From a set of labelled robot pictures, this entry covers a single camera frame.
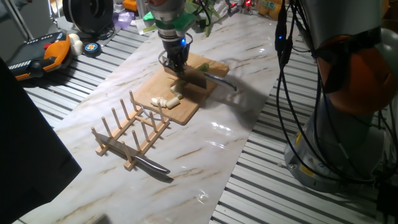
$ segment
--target knife handle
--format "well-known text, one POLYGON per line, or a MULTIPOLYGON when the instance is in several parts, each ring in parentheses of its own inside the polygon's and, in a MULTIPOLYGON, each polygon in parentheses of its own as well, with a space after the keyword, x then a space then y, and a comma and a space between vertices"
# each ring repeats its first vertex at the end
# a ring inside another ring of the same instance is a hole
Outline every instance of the knife handle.
POLYGON ((153 171, 160 172, 162 174, 170 173, 170 171, 167 168, 157 164, 156 162, 154 162, 150 159, 147 159, 147 158, 141 157, 141 156, 134 156, 134 158, 137 159, 137 161, 140 162, 142 165, 150 168, 153 171))

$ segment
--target wooden peg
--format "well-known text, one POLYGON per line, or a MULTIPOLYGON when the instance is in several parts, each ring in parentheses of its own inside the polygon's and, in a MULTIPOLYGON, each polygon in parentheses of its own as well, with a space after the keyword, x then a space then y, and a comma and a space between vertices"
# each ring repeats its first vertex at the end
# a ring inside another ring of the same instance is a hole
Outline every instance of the wooden peg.
POLYGON ((151 111, 149 112, 149 116, 150 116, 150 120, 152 121, 152 127, 154 127, 154 132, 157 133, 154 114, 151 111))
POLYGON ((145 127, 145 122, 141 121, 141 125, 142 125, 142 130, 144 131, 145 140, 146 140, 147 142, 149 142, 148 133, 147 133, 147 128, 145 127))
POLYGON ((132 132, 132 136, 134 137, 134 141, 136 142, 137 151, 141 151, 141 148, 139 147, 139 142, 138 142, 138 138, 137 138, 137 135, 136 135, 136 131, 132 130, 131 132, 132 132))
POLYGON ((127 149, 126 144, 124 143, 124 141, 122 142, 122 148, 123 148, 123 150, 124 150, 124 153, 126 153, 127 160, 128 160, 129 162, 132 162, 130 152, 129 152, 129 150, 127 149))
POLYGON ((104 123, 104 125, 105 125, 106 132, 108 132, 108 136, 109 136, 110 138, 112 138, 112 132, 111 132, 111 130, 109 129, 109 126, 108 126, 108 124, 107 124, 107 122, 106 122, 105 118, 104 118, 104 117, 102 117, 101 119, 102 119, 102 122, 103 122, 103 123, 104 123))
POLYGON ((97 131, 95 131, 95 128, 91 127, 91 131, 93 132, 95 138, 97 139, 97 142, 98 142, 99 146, 101 147, 101 149, 104 149, 104 145, 102 144, 102 141, 101 141, 100 136, 98 135, 97 131))
POLYGON ((123 99, 120 99, 120 104, 122 104, 123 112, 126 116, 126 119, 130 120, 129 113, 127 113, 126 105, 124 105, 123 99))
POLYGON ((164 121, 164 118, 163 118, 162 106, 160 105, 159 100, 157 101, 157 107, 159 109, 160 121, 162 123, 164 123, 165 121, 164 121))
POLYGON ((122 129, 122 126, 120 125, 120 122, 119 122, 118 115, 116 114, 116 111, 114 110, 114 108, 112 108, 112 113, 113 113, 114 119, 116 121, 116 124, 118 125, 118 128, 122 129))
POLYGON ((135 111, 138 111, 136 102, 134 101, 134 97, 132 96, 132 91, 130 90, 129 93, 130 93, 130 100, 131 100, 132 106, 134 107, 135 111))

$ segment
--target white cylinder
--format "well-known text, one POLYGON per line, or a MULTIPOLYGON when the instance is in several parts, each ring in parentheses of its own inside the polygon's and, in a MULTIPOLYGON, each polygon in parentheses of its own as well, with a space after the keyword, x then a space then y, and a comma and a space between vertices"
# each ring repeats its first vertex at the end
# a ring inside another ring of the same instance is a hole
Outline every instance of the white cylinder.
POLYGON ((179 104, 180 104, 180 99, 176 96, 176 97, 174 97, 174 98, 172 98, 171 100, 169 100, 169 101, 166 102, 166 107, 167 107, 168 109, 171 109, 171 108, 173 108, 174 106, 177 106, 177 105, 179 105, 179 104))

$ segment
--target black cable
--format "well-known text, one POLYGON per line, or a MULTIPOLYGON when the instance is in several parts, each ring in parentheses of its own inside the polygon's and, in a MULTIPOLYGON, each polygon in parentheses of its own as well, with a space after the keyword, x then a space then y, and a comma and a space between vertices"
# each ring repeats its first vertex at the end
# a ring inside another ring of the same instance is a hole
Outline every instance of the black cable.
POLYGON ((311 52, 310 50, 297 50, 295 47, 293 47, 293 50, 300 52, 300 53, 307 53, 307 52, 311 52))
POLYGON ((359 123, 361 123, 361 124, 363 124, 363 125, 365 125, 365 126, 367 126, 367 127, 369 127, 369 128, 372 127, 370 124, 366 124, 363 120, 357 118, 355 115, 351 114, 351 116, 352 116, 355 120, 357 120, 359 123))
MULTIPOLYGON (((295 5, 295 7, 292 7, 293 19, 292 19, 292 26, 291 26, 291 28, 290 28, 289 38, 288 38, 289 40, 291 40, 291 38, 292 38, 292 36, 293 36, 293 28, 294 28, 294 22, 295 22, 295 17, 296 17, 295 12, 296 12, 296 10, 297 10, 297 7, 298 7, 298 5, 295 5)), ((291 100, 290 100, 289 92, 287 91, 287 85, 286 85, 286 81, 285 81, 285 77, 284 77, 283 68, 284 68, 284 65, 282 65, 282 66, 280 67, 280 69, 282 70, 280 79, 282 79, 282 81, 283 81, 287 102, 288 102, 288 104, 289 104, 289 107, 290 107, 290 110, 291 110, 292 115, 293 115, 293 117, 294 117, 294 120, 295 120, 295 122, 296 122, 296 124, 297 124, 297 127, 298 127, 298 129, 300 130, 300 132, 301 132, 301 134, 302 134, 302 137, 304 138, 304 140, 305 140, 305 142, 307 143, 308 147, 309 147, 310 150, 312 151, 313 155, 314 155, 320 162, 322 162, 322 163, 325 165, 326 168, 330 169, 332 172, 336 173, 337 175, 339 175, 339 174, 340 174, 340 175, 343 175, 341 172, 339 173, 338 171, 335 171, 334 168, 332 168, 332 167, 329 166, 329 163, 327 163, 327 161, 325 162, 325 161, 318 155, 318 153, 316 152, 316 150, 313 148, 312 144, 311 144, 310 141, 308 140, 307 135, 304 133, 304 131, 303 131, 302 127, 301 127, 301 124, 300 124, 300 122, 299 122, 299 119, 297 118, 297 115, 295 114, 295 110, 294 110, 293 105, 292 105, 292 102, 291 102, 291 100)), ((318 102, 319 102, 319 99, 315 101, 315 110, 317 110, 318 102)))
MULTIPOLYGON (((380 114, 381 119, 383 120, 384 125, 386 126, 387 130, 389 131, 390 135, 392 136, 394 133, 391 131, 391 128, 389 127, 386 120, 384 119, 381 111, 379 112, 379 114, 380 114)), ((396 135, 394 135, 394 137, 392 138, 392 142, 394 143, 396 158, 398 158, 398 139, 397 139, 396 135)), ((387 174, 385 174, 385 177, 380 175, 380 177, 379 177, 380 182, 390 179, 397 172, 397 169, 398 169, 398 161, 396 161, 393 168, 387 174)))
POLYGON ((198 1, 199 1, 199 3, 200 3, 200 6, 202 7, 202 10, 204 10, 205 13, 206 13, 207 19, 209 20, 209 24, 206 24, 206 25, 205 25, 205 27, 208 27, 208 26, 210 26, 210 24, 211 24, 211 18, 210 18, 210 16, 209 16, 209 13, 208 13, 207 10, 206 10, 206 6, 203 4, 203 1, 202 1, 202 0, 198 0, 198 1))
MULTIPOLYGON (((283 7, 283 8, 282 8, 282 9, 285 9, 284 6, 285 6, 285 4, 284 4, 284 0, 283 0, 283 3, 282 3, 282 7, 283 7)), ((306 139, 307 137, 306 137, 305 133, 303 132, 303 130, 302 130, 302 128, 301 128, 301 125, 300 125, 300 123, 299 123, 299 121, 298 121, 298 119, 297 119, 297 116, 295 116, 295 111, 294 111, 294 109, 293 109, 293 106, 292 106, 292 103, 291 103, 291 100, 290 100, 290 97, 289 97, 289 93, 288 93, 288 91, 287 91, 286 80, 285 80, 284 72, 283 72, 283 69, 284 69, 285 65, 286 65, 287 62, 289 61, 290 54, 291 54, 291 50, 292 50, 292 47, 293 47, 293 46, 292 46, 292 32, 293 32, 292 29, 293 29, 293 27, 294 27, 294 21, 297 20, 297 17, 296 17, 296 14, 295 14, 295 12, 296 12, 296 10, 297 10, 297 4, 296 4, 295 6, 296 6, 295 9, 292 8, 292 10, 293 10, 293 21, 292 21, 292 28, 291 28, 291 30, 290 30, 289 38, 287 39, 286 44, 285 44, 283 50, 281 50, 282 47, 277 48, 277 54, 278 54, 278 58, 279 58, 279 67, 280 67, 279 81, 278 81, 278 87, 277 87, 277 111, 278 111, 279 120, 280 120, 280 123, 281 123, 281 126, 282 126, 282 130, 283 130, 283 132, 284 132, 284 135, 285 135, 285 137, 286 137, 286 139, 287 139, 287 142, 288 142, 288 144, 289 144, 289 146, 290 146, 292 152, 295 154, 296 158, 299 160, 299 162, 300 162, 305 168, 307 168, 309 171, 313 172, 314 174, 319 175, 320 177, 323 177, 323 178, 326 178, 326 179, 329 179, 329 180, 335 180, 335 181, 339 181, 339 182, 341 182, 341 181, 346 181, 347 183, 351 183, 351 184, 374 184, 374 183, 376 183, 376 182, 382 182, 382 181, 384 181, 384 180, 387 180, 387 179, 391 178, 391 176, 394 175, 395 171, 398 169, 398 162, 396 162, 396 163, 394 164, 393 169, 391 169, 389 172, 385 172, 385 173, 379 175, 378 177, 376 177, 376 180, 375 180, 375 181, 374 181, 374 180, 368 180, 368 181, 356 180, 356 179, 347 177, 347 176, 345 176, 345 175, 341 175, 340 177, 343 179, 343 180, 342 180, 342 179, 336 179, 336 178, 332 178, 332 177, 329 177, 329 176, 325 176, 325 175, 320 174, 320 173, 318 173, 317 171, 311 169, 308 165, 306 165, 306 163, 303 162, 303 160, 301 160, 301 158, 299 157, 298 153, 295 151, 295 149, 294 149, 292 143, 290 142, 289 136, 287 135, 287 131, 285 130, 284 122, 283 122, 282 115, 281 115, 281 112, 280 112, 280 105, 279 105, 280 84, 281 84, 282 81, 283 81, 283 82, 284 82, 284 88, 285 88, 285 93, 286 93, 287 101, 288 101, 289 106, 290 106, 290 110, 292 111, 292 114, 293 114, 293 116, 294 116, 294 118, 295 118, 295 121, 296 121, 296 123, 297 123, 297 126, 298 126, 298 128, 299 128, 299 130, 300 130, 300 133, 302 134, 302 137, 303 137, 304 139, 306 139)), ((308 29, 308 25, 307 25, 307 23, 305 22, 305 18, 304 18, 304 16, 303 16, 303 11, 302 11, 302 9, 301 9, 300 7, 298 7, 298 11, 299 11, 299 14, 302 16, 302 19, 303 19, 303 21, 304 21, 304 24, 305 24, 305 26, 307 27, 307 30, 309 30, 309 29, 308 29)), ((389 130, 389 132, 390 132, 390 134, 391 134, 391 136, 392 136, 392 131, 391 131, 391 129, 388 127, 388 125, 387 125, 387 123, 386 123, 385 121, 384 121, 384 123, 386 124, 386 127, 388 128, 388 130, 389 130)), ((393 141, 394 141, 394 146, 396 147, 396 149, 398 149, 398 147, 397 147, 397 146, 398 146, 398 140, 397 140, 397 136, 396 136, 396 135, 393 137, 393 141)), ((315 150, 313 150, 313 147, 312 147, 312 145, 309 143, 308 139, 306 139, 306 143, 308 144, 309 148, 310 148, 310 149, 313 151, 313 153, 314 153, 315 150)), ((318 159, 319 159, 320 161, 323 161, 323 159, 319 158, 319 155, 318 155, 316 152, 314 153, 314 155, 317 156, 318 159)))
MULTIPOLYGON (((318 83, 319 83, 319 87, 321 88, 321 87, 322 87, 322 78, 321 78, 319 69, 318 69, 318 83)), ((346 155, 346 152, 345 152, 345 149, 343 148, 343 145, 342 145, 342 143, 341 143, 340 137, 339 137, 339 135, 338 135, 338 133, 337 133, 337 131, 336 131, 336 128, 335 128, 335 126, 333 125, 333 122, 332 122, 332 120, 331 120, 331 116, 330 116, 330 112, 329 112, 329 106, 328 106, 328 102, 327 102, 326 93, 323 91, 323 89, 322 89, 322 93, 323 93, 323 102, 324 102, 324 104, 325 104, 325 109, 326 109, 326 115, 327 115, 327 117, 328 117, 329 125, 330 125, 330 128, 331 128, 332 132, 333 132, 333 135, 335 136, 335 139, 336 139, 337 144, 339 145, 339 147, 340 147, 342 153, 346 156, 346 159, 347 159, 347 161, 348 161, 348 164, 349 164, 349 165, 351 166, 351 168, 355 171, 355 173, 357 173, 361 178, 366 179, 367 177, 365 177, 365 176, 356 168, 356 166, 354 165, 354 162, 351 160, 351 158, 349 158, 348 155, 346 155)), ((315 138, 318 139, 318 133, 317 133, 317 132, 315 132, 315 138)), ((363 181, 374 182, 374 180, 363 180, 363 181)))
MULTIPOLYGON (((294 17, 295 17, 295 9, 293 9, 293 7, 292 7, 292 11, 293 11, 293 18, 294 18, 294 17)), ((294 28, 294 19, 292 20, 292 27, 290 28, 290 34, 289 34, 289 38, 290 38, 290 39, 292 38, 293 28, 294 28)), ((282 81, 284 81, 284 86, 286 85, 286 81, 285 81, 285 77, 284 77, 284 67, 285 67, 285 64, 283 64, 283 60, 282 60, 283 54, 285 54, 285 50, 284 50, 283 53, 282 53, 280 50, 279 50, 277 53, 278 53, 278 57, 279 57, 279 68, 280 68, 280 73, 279 73, 278 86, 277 86, 276 104, 277 104, 277 112, 278 112, 278 116, 279 116, 280 125, 281 125, 282 130, 283 130, 283 133, 284 133, 284 135, 285 135, 285 137, 286 137, 286 140, 287 140, 287 142, 288 142, 288 144, 289 144, 289 146, 290 146, 292 152, 294 153, 294 155, 296 156, 296 158, 298 159, 298 161, 301 163, 301 165, 303 165, 305 168, 307 168, 309 171, 313 172, 314 174, 319 175, 320 177, 323 177, 323 178, 326 178, 326 179, 329 179, 329 180, 340 181, 340 179, 335 179, 335 178, 332 178, 332 177, 323 175, 323 174, 321 174, 321 173, 319 173, 319 172, 313 170, 313 169, 310 168, 308 165, 306 165, 306 163, 304 163, 304 161, 300 158, 299 154, 298 154, 298 153, 296 152, 296 150, 294 149, 293 144, 290 142, 289 136, 287 135, 287 131, 286 131, 285 126, 284 126, 284 122, 283 122, 283 119, 282 119, 282 114, 281 114, 281 112, 280 112, 280 105, 279 105, 280 84, 282 83, 282 81)), ((284 88, 285 88, 286 99, 287 99, 287 101, 288 101, 288 103, 289 103, 289 106, 290 106, 290 110, 292 110, 292 114, 295 115, 295 111, 294 111, 293 108, 292 108, 291 100, 290 100, 290 97, 289 97, 289 94, 288 94, 288 91, 287 91, 287 87, 285 86, 284 88)), ((295 118, 295 121, 296 121, 296 123, 297 123, 297 126, 298 126, 300 132, 302 133, 302 136, 303 136, 304 139, 306 140, 308 146, 309 146, 309 147, 312 147, 312 145, 309 143, 309 141, 308 141, 306 135, 304 134, 303 129, 301 128, 301 125, 300 125, 300 123, 299 123, 299 121, 298 121, 298 119, 297 119, 297 116, 294 116, 294 118, 295 118)))
POLYGON ((394 136, 397 136, 396 120, 395 120, 395 117, 394 117, 394 113, 392 112, 392 104, 391 103, 389 104, 389 107, 390 107, 390 116, 391 116, 392 130, 393 130, 394 136))
MULTIPOLYGON (((293 11, 293 21, 292 21, 292 27, 291 27, 291 29, 290 29, 290 35, 289 35, 289 38, 288 38, 288 42, 287 42, 287 43, 291 43, 291 41, 292 41, 292 33, 293 33, 294 21, 295 21, 295 17, 296 17, 295 10, 297 10, 297 5, 296 5, 295 9, 292 8, 292 11, 293 11)), ((279 91, 280 91, 280 82, 281 82, 281 81, 284 81, 284 88, 285 88, 285 93, 286 93, 287 101, 288 101, 288 103, 289 103, 290 110, 292 111, 292 114, 293 114, 293 116, 294 116, 294 118, 295 118, 295 122, 297 123, 297 126, 298 126, 300 132, 302 133, 302 137, 304 138, 304 140, 305 140, 306 143, 308 144, 308 146, 309 146, 309 148, 311 149, 311 151, 312 151, 312 152, 314 153, 314 155, 317 157, 317 159, 318 159, 319 161, 323 162, 324 165, 325 165, 328 169, 330 169, 331 171, 333 171, 333 168, 331 168, 326 162, 324 162, 323 159, 320 158, 319 155, 315 152, 314 148, 312 147, 312 145, 310 144, 308 138, 306 137, 306 135, 305 135, 305 133, 304 133, 304 131, 303 131, 303 129, 302 129, 302 127, 301 127, 301 125, 300 125, 298 119, 297 119, 297 115, 295 114, 295 111, 294 111, 294 109, 293 109, 293 106, 292 106, 292 103, 291 103, 291 100, 290 100, 290 97, 289 97, 289 93, 288 93, 288 91, 287 91, 287 85, 286 85, 286 81, 285 81, 285 77, 284 77, 284 73, 283 73, 284 66, 285 66, 285 64, 287 63, 287 61, 289 61, 289 57, 290 57, 290 53, 291 53, 291 52, 289 52, 289 50, 291 50, 291 47, 292 47, 292 46, 290 46, 290 49, 287 49, 287 47, 285 46, 285 49, 284 49, 284 52, 283 52, 283 53, 280 52, 280 51, 278 51, 281 73, 280 73, 279 83, 278 83, 277 101, 279 102, 278 97, 279 97, 279 91)), ((282 120, 280 111, 278 111, 278 115, 280 116, 280 122, 281 122, 281 125, 282 125, 282 130, 284 130, 284 134, 285 134, 285 136, 286 136, 286 138, 287 138, 287 140, 288 140, 288 142, 289 142, 289 146, 292 148, 293 153, 296 155, 296 157, 297 157, 298 160, 302 163, 302 165, 303 165, 304 167, 306 167, 308 170, 310 170, 311 172, 313 172, 314 174, 316 174, 316 175, 319 175, 319 176, 321 176, 321 177, 324 177, 324 178, 330 179, 330 180, 339 180, 339 181, 341 181, 340 179, 334 179, 334 178, 331 178, 331 177, 329 177, 329 176, 325 176, 325 175, 323 175, 323 174, 319 174, 318 172, 316 172, 316 171, 314 171, 313 169, 309 168, 308 165, 306 165, 305 163, 303 163, 303 161, 301 160, 301 158, 299 158, 297 152, 295 152, 295 149, 294 149, 293 145, 291 144, 290 139, 289 139, 287 133, 285 133, 284 124, 283 124, 283 120, 282 120)), ((373 182, 370 182, 370 181, 362 181, 362 180, 356 180, 356 179, 349 178, 349 177, 345 176, 344 173, 342 173, 342 172, 340 172, 340 176, 341 176, 341 178, 346 179, 346 180, 348 180, 348 181, 351 182, 351 183, 356 183, 356 184, 368 184, 368 183, 373 183, 373 182)))

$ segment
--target orange robot part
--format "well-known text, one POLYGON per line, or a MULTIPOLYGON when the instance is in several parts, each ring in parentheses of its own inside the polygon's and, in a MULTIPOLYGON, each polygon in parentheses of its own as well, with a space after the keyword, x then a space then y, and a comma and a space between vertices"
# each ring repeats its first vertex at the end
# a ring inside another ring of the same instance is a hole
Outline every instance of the orange robot part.
MULTIPOLYGON (((332 42, 345 38, 347 37, 338 37, 332 42)), ((318 58, 318 66, 325 84, 331 65, 318 58)), ((330 93, 329 97, 336 109, 349 114, 364 115, 386 107, 397 89, 395 76, 379 51, 373 47, 351 55, 343 87, 330 93)))

